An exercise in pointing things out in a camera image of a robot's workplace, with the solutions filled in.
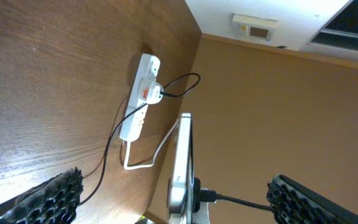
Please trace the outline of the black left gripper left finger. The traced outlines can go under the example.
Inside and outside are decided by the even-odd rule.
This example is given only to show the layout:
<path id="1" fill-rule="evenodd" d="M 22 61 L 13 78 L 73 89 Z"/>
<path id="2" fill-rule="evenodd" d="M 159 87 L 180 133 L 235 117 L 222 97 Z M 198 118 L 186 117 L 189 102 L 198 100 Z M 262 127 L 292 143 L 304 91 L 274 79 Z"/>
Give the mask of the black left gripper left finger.
<path id="1" fill-rule="evenodd" d="M 0 224 L 72 223 L 82 191 L 81 171 L 70 169 L 0 204 Z"/>

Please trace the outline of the black Samsung Galaxy flip phone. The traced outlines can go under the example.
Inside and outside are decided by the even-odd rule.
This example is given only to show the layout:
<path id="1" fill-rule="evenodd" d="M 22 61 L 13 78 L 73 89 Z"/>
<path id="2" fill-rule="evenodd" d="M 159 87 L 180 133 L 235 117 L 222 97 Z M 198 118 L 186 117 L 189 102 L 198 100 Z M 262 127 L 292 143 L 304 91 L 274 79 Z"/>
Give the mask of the black Samsung Galaxy flip phone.
<path id="1" fill-rule="evenodd" d="M 175 128 L 175 157 L 167 194 L 169 224 L 192 223 L 191 122 L 191 113 L 182 113 Z"/>

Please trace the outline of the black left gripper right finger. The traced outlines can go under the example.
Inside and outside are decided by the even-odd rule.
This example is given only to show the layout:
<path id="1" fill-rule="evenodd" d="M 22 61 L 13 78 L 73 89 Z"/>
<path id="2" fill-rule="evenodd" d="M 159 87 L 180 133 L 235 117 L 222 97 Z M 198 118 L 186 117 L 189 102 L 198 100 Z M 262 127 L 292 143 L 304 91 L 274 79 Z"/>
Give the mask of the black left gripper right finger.
<path id="1" fill-rule="evenodd" d="M 285 175 L 267 184 L 267 200 L 280 224 L 358 224 L 358 215 Z"/>

